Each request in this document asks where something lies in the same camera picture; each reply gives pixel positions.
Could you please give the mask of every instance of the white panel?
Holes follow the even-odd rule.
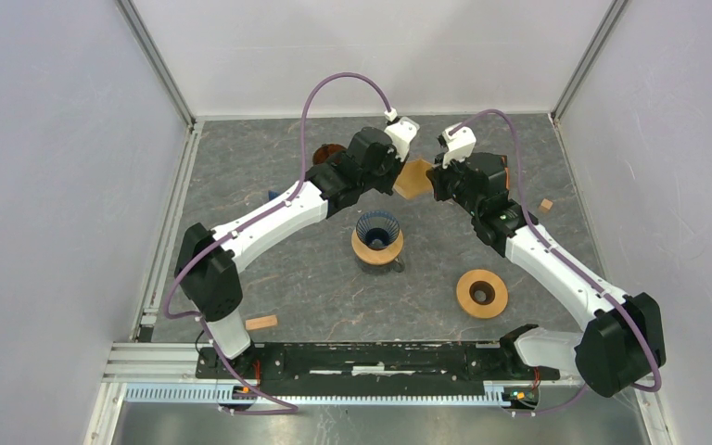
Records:
[[[712,2],[631,2],[562,125],[609,277],[661,305],[674,431],[712,443]]]
[[[137,0],[197,115],[298,116],[323,77],[375,80],[400,114],[551,109],[609,0]],[[312,115],[377,113],[366,85]]]
[[[0,2],[0,444],[83,441],[184,133],[112,1]]]

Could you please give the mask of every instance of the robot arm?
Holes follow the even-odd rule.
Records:
[[[640,327],[659,366],[665,362],[661,314],[645,293],[630,297],[589,270],[560,247],[536,218],[534,228],[520,205],[509,198],[509,170],[505,156],[472,153],[476,138],[467,127],[454,136],[447,128],[439,141],[447,151],[436,157],[427,177],[436,200],[453,199],[471,215],[477,237],[501,256],[533,275],[577,321],[582,333],[551,332],[527,325],[512,335],[516,356],[528,366],[547,366],[580,374],[598,394],[610,397],[648,375],[650,365],[640,343],[616,308],[603,298],[609,293]],[[585,279],[553,254],[563,256],[604,288],[597,292]]]
[[[186,230],[176,275],[205,247],[226,235],[232,238],[204,257],[181,282],[227,358],[238,356],[251,343],[238,311],[243,297],[238,274],[289,235],[356,204],[363,193],[374,189],[391,194],[417,132],[418,125],[407,118],[395,119],[385,130],[363,128],[346,150],[307,171],[304,184],[292,200],[289,198],[295,184],[238,220],[211,230],[197,223]],[[285,206],[236,231],[241,223],[272,211],[278,202]]]

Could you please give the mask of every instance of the wooden block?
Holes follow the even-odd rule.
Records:
[[[405,199],[413,199],[432,191],[432,184],[427,179],[426,172],[432,164],[424,159],[406,162],[400,176],[394,182],[394,190]]]
[[[539,211],[541,213],[547,213],[553,207],[553,202],[550,199],[543,199],[541,204],[539,204]]]
[[[244,322],[244,327],[246,327],[248,331],[254,331],[256,329],[263,329],[266,327],[275,327],[278,323],[276,315],[269,315],[267,317],[247,320]]]

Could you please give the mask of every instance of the blue object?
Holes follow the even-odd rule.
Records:
[[[368,211],[356,222],[356,236],[372,250],[382,250],[397,240],[400,223],[384,210]]]

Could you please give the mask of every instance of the gray marble floor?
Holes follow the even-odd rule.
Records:
[[[440,152],[438,134],[463,118],[413,117],[422,128],[410,159],[432,161]],[[552,211],[538,215],[540,221],[598,272],[591,235],[552,125],[544,115],[513,119],[524,149],[531,210],[536,212],[545,197],[552,200]],[[346,146],[363,126],[381,128],[382,123],[380,118],[311,120],[308,156],[323,143]],[[513,171],[515,156],[505,124],[490,117],[472,128],[478,138],[476,151],[508,155]],[[212,227],[237,219],[267,202],[268,190],[284,191],[298,175],[299,120],[206,122],[172,262],[186,227],[198,222]],[[512,180],[516,198],[516,174]],[[388,210],[400,221],[404,273],[365,274],[355,263],[350,233],[367,210]],[[457,304],[455,285],[471,269],[493,271],[507,284],[509,304],[498,317],[478,320]],[[493,339],[525,323],[577,329],[564,307],[530,275],[477,240],[461,208],[436,202],[431,195],[408,201],[370,192],[356,206],[293,234],[257,258],[242,273],[241,286],[245,318],[279,317],[277,327],[253,332],[257,341]],[[172,309],[191,308],[177,291]],[[153,341],[191,342],[198,332],[193,320],[160,319]]]

